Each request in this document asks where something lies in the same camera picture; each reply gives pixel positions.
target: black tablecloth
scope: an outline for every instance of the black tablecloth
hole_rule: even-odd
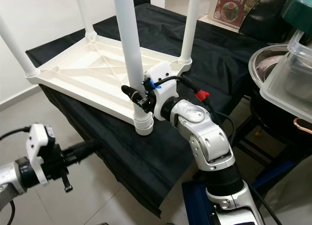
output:
[[[171,11],[142,4],[136,7],[140,45],[179,56],[186,18]],[[116,17],[94,25],[104,37],[120,40]],[[84,37],[84,30],[27,51],[42,65]],[[198,22],[189,77],[211,94],[218,111],[229,114],[250,89],[248,61],[266,44],[216,26]],[[84,139],[96,139],[97,155],[115,177],[147,209],[159,216],[159,205],[193,161],[188,145],[167,121],[155,120],[152,134],[142,137],[134,128],[51,88],[41,85],[46,96]],[[194,94],[178,84],[181,97],[199,104]]]

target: plastic container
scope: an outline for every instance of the plastic container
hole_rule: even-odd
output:
[[[312,48],[300,43],[303,32],[292,37],[288,54],[265,80],[260,94],[271,103],[312,123]]]

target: white wall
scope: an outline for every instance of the white wall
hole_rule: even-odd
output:
[[[115,15],[113,0],[85,0],[93,23]],[[164,8],[165,0],[151,0]],[[0,12],[26,51],[83,28],[75,0],[0,0]],[[0,42],[0,102],[32,85],[7,46]]]

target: tile floor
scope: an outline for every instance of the tile floor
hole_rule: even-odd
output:
[[[201,15],[207,12],[206,4],[207,0],[203,0],[200,5]],[[181,14],[186,14],[187,5],[188,0],[166,1],[166,8]],[[248,115],[249,105],[245,100],[231,114],[237,125]],[[66,118],[49,103],[42,92],[2,111],[0,134],[34,122],[51,125],[62,148],[82,141]],[[20,133],[0,142],[0,164],[26,155],[26,136],[25,133]],[[249,138],[260,146],[269,146],[274,151],[273,154],[282,149],[279,143],[265,133],[259,139],[251,133]],[[243,176],[252,181],[262,166],[239,149],[234,149],[234,152]],[[162,203],[161,219],[142,207],[115,180],[97,156],[93,155],[80,165],[70,167],[69,171],[69,180],[74,187],[71,193],[65,194],[60,180],[50,182],[47,187],[38,185],[30,189],[27,194],[15,199],[17,211],[12,225],[96,225],[103,222],[110,225],[164,225],[166,222],[188,224],[181,183],[190,179],[197,171],[195,164],[190,166]],[[10,208],[7,206],[0,213],[0,225],[6,224],[9,214]]]

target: black cable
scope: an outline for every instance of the black cable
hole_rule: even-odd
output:
[[[221,115],[221,116],[223,116],[224,118],[226,118],[227,120],[230,121],[230,123],[232,125],[232,129],[233,129],[232,134],[231,134],[231,139],[230,139],[230,145],[232,146],[233,142],[234,142],[234,139],[235,139],[235,135],[236,135],[236,124],[235,124],[234,120],[230,116],[227,116],[227,115],[222,114],[220,112],[216,112],[216,114]]]
[[[214,116],[214,119],[215,119],[216,124],[219,125],[219,126],[222,126],[222,123],[221,123],[221,121],[220,121],[218,115],[216,114],[216,111],[215,111],[214,107],[211,105],[210,100],[209,100],[208,98],[206,98],[206,99],[204,99],[202,102],[203,102],[206,106],[208,106],[209,110],[211,111],[211,113],[212,113],[213,116]]]
[[[154,86],[159,86],[159,85],[161,85],[161,84],[163,84],[169,80],[180,80],[185,86],[192,89],[192,91],[195,93],[200,90],[198,88],[198,86],[195,83],[193,83],[193,81],[190,80],[189,78],[187,78],[186,76],[170,76],[170,77],[164,78],[163,80],[155,82]]]
[[[10,205],[11,205],[12,211],[11,211],[11,216],[10,216],[10,219],[9,219],[7,225],[11,225],[12,224],[14,216],[15,216],[15,204],[14,204],[14,201],[11,201]]]
[[[18,133],[18,132],[29,132],[29,131],[30,131],[30,126],[26,126],[26,127],[20,128],[20,129],[9,131],[9,132],[3,134],[2,136],[0,136],[0,141],[2,139],[4,139],[5,137],[8,137],[8,136],[13,135],[15,133]]]
[[[259,210],[259,209],[258,209],[258,212],[259,212],[260,217],[261,217],[261,219],[262,219],[263,225],[266,225],[266,224],[265,224],[265,221],[264,221],[264,218],[263,218],[263,216],[262,216],[262,214],[261,214],[261,212],[260,212],[260,210]]]
[[[267,211],[272,216],[272,218],[274,219],[276,224],[277,225],[282,225],[281,221],[278,219],[278,217],[276,216],[274,211],[270,208],[270,206],[266,203],[266,201],[261,197],[261,195],[257,192],[257,190],[252,185],[250,185],[249,183],[247,183],[247,184],[248,184],[248,187],[250,188],[250,190],[258,197],[258,199],[261,201],[261,203],[267,209]]]

